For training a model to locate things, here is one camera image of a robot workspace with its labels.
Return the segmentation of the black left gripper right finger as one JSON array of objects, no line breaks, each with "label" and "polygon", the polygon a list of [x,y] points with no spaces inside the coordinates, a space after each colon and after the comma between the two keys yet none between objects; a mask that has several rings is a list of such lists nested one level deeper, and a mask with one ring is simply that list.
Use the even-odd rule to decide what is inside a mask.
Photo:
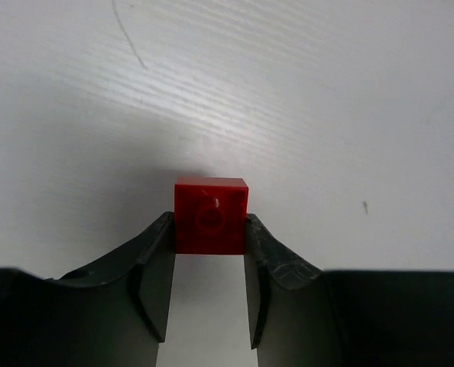
[{"label": "black left gripper right finger", "polygon": [[260,366],[454,366],[454,271],[323,271],[245,224]]}]

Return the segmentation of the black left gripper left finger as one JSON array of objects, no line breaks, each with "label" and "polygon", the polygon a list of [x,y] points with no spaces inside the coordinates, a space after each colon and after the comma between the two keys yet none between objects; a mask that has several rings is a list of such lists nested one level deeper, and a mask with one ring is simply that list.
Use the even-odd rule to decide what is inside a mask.
[{"label": "black left gripper left finger", "polygon": [[173,214],[58,279],[0,268],[0,366],[154,366],[175,254]]}]

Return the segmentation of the small red lego brick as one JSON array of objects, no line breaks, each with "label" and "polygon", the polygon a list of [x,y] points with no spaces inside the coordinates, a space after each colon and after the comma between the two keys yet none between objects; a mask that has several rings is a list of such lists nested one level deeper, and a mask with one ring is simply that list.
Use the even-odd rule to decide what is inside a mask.
[{"label": "small red lego brick", "polygon": [[175,252],[243,255],[248,185],[241,178],[180,177],[174,184]]}]

